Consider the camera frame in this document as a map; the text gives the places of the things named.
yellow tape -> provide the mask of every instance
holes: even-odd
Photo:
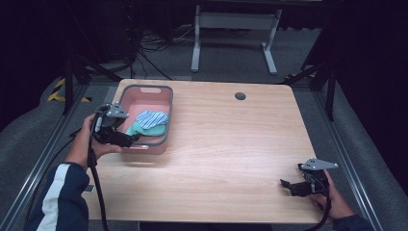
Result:
[[[50,96],[48,96],[48,101],[61,101],[65,102],[65,97],[63,96],[58,96],[58,92],[60,91],[61,87],[65,83],[65,78],[61,77],[61,79],[58,81],[54,89],[52,90]],[[82,98],[81,102],[84,103],[90,103],[92,101],[92,97],[84,97]]]

hand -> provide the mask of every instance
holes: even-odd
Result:
[[[331,217],[332,219],[340,219],[353,216],[354,212],[351,210],[343,196],[337,190],[336,185],[334,184],[334,181],[331,178],[329,172],[325,169],[324,173],[326,174],[328,182],[330,184],[329,196],[331,199],[332,208],[329,212],[329,217]],[[319,207],[319,205],[322,205],[323,208],[325,208],[326,196],[322,194],[311,194],[309,196],[312,198],[312,203],[315,206]]]
[[[88,145],[90,127],[94,115],[89,115],[84,119],[81,131],[76,135],[74,143],[65,158],[66,162],[76,163],[82,167],[88,166]],[[96,155],[96,160],[108,153],[121,153],[122,148],[118,145],[101,144],[96,139],[92,140],[92,148]]]

white stripe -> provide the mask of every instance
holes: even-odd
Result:
[[[63,188],[66,173],[69,165],[61,164],[55,172],[54,181],[51,184],[44,201],[42,202],[42,212],[45,214],[37,230],[56,230],[58,220],[58,198]]]

table top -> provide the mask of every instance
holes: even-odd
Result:
[[[109,154],[98,161],[107,218],[116,220],[317,223],[298,163],[315,157],[288,86],[123,80],[173,89],[168,147],[160,155]],[[237,92],[246,95],[235,98]],[[99,219],[97,193],[83,194]]]

jacket sleeve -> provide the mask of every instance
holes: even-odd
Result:
[[[88,206],[81,196],[88,184],[77,164],[52,168],[25,230],[88,230]]]
[[[373,231],[368,220],[358,215],[336,219],[333,222],[333,229],[337,231]]]

